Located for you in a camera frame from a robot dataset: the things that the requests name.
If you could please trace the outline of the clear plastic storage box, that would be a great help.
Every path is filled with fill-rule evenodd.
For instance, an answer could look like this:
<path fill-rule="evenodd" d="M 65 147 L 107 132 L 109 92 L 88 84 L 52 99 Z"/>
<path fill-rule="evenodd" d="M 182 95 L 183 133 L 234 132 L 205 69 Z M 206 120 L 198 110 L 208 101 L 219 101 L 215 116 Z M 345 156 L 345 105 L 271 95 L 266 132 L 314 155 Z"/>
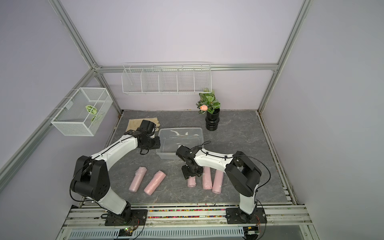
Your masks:
<path fill-rule="evenodd" d="M 202 128 L 168 128 L 159 131 L 161 146 L 156 150 L 162 160 L 178 160 L 176 151 L 181 146 L 192 148 L 204 142 Z"/>

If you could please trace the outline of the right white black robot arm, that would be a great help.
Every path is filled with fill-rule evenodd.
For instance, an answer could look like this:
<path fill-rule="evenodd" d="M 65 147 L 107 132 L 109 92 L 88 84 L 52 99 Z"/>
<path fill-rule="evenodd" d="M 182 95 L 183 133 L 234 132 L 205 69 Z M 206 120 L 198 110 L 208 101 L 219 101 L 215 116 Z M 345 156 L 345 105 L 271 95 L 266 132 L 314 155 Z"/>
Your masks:
<path fill-rule="evenodd" d="M 185 179 L 201 177 L 204 167 L 224 172 L 240 194 L 239 207 L 242 213 L 250 216 L 254 212 L 262 171 L 249 156 L 240 151 L 225 155 L 209 152 L 203 146 L 190 149 L 183 145 L 177 149 L 176 156 L 185 162 L 182 166 Z"/>

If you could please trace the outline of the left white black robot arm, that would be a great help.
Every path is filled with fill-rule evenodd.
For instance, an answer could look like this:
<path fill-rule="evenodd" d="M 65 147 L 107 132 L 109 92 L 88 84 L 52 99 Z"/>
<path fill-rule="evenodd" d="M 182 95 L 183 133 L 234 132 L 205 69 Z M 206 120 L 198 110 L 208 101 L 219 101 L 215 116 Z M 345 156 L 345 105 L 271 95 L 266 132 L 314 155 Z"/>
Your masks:
<path fill-rule="evenodd" d="M 90 157 L 79 157 L 70 184 L 70 193 L 88 198 L 115 215 L 128 216 L 130 204 L 112 190 L 109 170 L 137 148 L 141 150 L 141 155 L 145 155 L 150 150 L 159 149 L 160 145 L 159 137 L 128 131 L 104 150 Z"/>

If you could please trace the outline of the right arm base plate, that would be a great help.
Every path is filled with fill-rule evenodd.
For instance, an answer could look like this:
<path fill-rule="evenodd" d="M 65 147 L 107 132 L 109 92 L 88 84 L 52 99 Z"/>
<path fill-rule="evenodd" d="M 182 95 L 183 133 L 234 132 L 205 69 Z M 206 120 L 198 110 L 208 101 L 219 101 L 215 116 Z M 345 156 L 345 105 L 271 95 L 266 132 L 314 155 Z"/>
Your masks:
<path fill-rule="evenodd" d="M 263 208 L 255 208 L 251 214 L 246 214 L 240 208 L 226 209 L 227 224 L 266 224 L 267 218 Z"/>

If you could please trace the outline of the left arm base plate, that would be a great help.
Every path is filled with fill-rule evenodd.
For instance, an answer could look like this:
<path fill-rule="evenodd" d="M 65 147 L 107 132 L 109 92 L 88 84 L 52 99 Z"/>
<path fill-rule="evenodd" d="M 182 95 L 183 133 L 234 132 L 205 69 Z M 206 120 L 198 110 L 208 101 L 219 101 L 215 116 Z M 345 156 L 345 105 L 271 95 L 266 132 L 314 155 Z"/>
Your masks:
<path fill-rule="evenodd" d="M 131 209 L 121 215 L 108 212 L 105 226 L 143 226 L 146 224 L 148 210 Z"/>

